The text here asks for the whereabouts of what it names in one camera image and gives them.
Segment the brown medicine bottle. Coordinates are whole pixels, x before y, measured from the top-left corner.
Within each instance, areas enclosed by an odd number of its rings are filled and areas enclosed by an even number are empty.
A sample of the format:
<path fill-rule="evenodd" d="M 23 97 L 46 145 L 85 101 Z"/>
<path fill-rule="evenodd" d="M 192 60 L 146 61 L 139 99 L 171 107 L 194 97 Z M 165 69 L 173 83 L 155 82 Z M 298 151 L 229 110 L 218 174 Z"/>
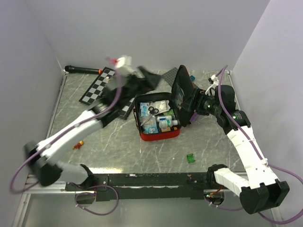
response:
<path fill-rule="evenodd" d="M 178 127 L 165 127 L 165 128 L 160 128 L 161 133 L 164 132 L 169 132 L 169 131 L 177 131 Z"/>

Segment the white medicine bottle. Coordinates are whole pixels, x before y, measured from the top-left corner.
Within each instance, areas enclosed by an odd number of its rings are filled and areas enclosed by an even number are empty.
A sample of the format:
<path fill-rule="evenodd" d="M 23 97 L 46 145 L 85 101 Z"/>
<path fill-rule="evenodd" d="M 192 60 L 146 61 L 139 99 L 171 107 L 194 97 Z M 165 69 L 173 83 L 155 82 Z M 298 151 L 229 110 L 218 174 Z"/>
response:
<path fill-rule="evenodd" d="M 159 121 L 160 128 L 173 127 L 176 125 L 178 125 L 178 120 L 160 120 Z"/>

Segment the small green box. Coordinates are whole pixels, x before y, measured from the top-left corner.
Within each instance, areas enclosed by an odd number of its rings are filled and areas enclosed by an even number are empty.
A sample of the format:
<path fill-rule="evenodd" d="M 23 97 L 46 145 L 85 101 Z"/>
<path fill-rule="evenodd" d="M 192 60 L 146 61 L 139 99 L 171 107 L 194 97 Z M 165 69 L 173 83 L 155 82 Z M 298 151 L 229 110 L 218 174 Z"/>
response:
<path fill-rule="evenodd" d="M 165 116 L 174 115 L 174 111 L 172 109 L 170 109 L 169 111 L 164 112 L 163 115 L 165 115 Z"/>

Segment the blue cotton swab bag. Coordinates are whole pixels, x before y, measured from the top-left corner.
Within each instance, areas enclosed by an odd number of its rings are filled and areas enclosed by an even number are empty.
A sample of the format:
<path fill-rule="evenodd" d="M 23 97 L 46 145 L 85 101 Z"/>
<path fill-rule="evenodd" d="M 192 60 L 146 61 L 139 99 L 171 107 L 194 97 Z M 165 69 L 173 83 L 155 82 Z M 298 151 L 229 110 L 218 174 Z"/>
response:
<path fill-rule="evenodd" d="M 140 126 L 143 134 L 159 132 L 155 115 L 159 112 L 152 103 L 140 103 Z"/>

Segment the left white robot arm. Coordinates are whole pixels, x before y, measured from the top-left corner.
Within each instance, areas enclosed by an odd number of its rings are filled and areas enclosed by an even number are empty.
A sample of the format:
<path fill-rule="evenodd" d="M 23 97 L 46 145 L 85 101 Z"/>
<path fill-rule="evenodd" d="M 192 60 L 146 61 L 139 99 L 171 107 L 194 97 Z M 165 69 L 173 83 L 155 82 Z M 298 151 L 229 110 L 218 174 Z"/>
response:
<path fill-rule="evenodd" d="M 133 73 L 115 76 L 71 124 L 39 143 L 30 141 L 24 146 L 28 167 L 41 186 L 62 180 L 88 190 L 95 184 L 94 174 L 86 165 L 63 163 L 60 159 L 77 142 L 110 124 L 133 97 L 155 90 L 161 80 L 160 75 L 142 66 L 137 69 L 143 77 Z"/>

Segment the white blue mask packet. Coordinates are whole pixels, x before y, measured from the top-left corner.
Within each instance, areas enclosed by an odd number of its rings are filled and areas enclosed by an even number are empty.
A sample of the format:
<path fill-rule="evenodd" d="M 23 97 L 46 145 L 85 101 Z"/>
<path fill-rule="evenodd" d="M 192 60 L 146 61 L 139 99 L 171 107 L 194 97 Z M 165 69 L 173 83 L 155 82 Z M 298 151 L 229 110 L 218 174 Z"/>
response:
<path fill-rule="evenodd" d="M 162 100 L 162 101 L 156 101 L 151 104 L 154 108 L 157 108 L 159 110 L 158 114 L 161 114 L 163 112 L 169 111 L 169 100 Z"/>

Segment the red black medicine bag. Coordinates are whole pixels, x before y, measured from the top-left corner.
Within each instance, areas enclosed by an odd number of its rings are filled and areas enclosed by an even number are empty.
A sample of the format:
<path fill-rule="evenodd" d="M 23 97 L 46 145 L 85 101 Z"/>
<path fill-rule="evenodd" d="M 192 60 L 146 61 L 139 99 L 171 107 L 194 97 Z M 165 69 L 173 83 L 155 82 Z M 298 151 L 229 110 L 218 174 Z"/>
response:
<path fill-rule="evenodd" d="M 155 141 L 177 137 L 181 128 L 190 124 L 196 91 L 186 66 L 180 65 L 170 92 L 137 96 L 134 117 L 141 139 Z"/>

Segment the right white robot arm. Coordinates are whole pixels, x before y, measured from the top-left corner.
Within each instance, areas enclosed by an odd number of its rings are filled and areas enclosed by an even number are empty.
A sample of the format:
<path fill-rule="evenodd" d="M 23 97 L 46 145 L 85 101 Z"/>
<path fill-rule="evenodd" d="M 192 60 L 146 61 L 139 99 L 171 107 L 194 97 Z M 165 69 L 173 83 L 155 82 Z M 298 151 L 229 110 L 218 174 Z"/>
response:
<path fill-rule="evenodd" d="M 236 108 L 234 89 L 228 85 L 216 86 L 215 93 L 210 95 L 198 88 L 177 87 L 175 99 L 184 126 L 194 114 L 216 118 L 248 177 L 242 178 L 224 164 L 214 164 L 206 173 L 208 186 L 214 189 L 223 186 L 234 192 L 249 214 L 280 206 L 290 191 L 289 185 L 278 179 L 262 154 L 247 115 Z"/>

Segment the black handled scissors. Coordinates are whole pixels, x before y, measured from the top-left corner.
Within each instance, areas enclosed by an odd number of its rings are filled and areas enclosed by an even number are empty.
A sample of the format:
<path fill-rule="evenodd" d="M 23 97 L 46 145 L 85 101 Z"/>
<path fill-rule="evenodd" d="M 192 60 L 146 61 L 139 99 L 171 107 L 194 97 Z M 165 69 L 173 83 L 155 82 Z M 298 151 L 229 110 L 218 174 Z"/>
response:
<path fill-rule="evenodd" d="M 147 123 L 151 117 L 155 114 L 158 114 L 159 113 L 159 110 L 157 108 L 154 108 L 153 106 L 149 106 L 148 108 L 148 111 L 149 111 L 149 115 L 147 116 L 147 119 L 144 120 L 141 125 L 144 125 L 145 123 Z"/>

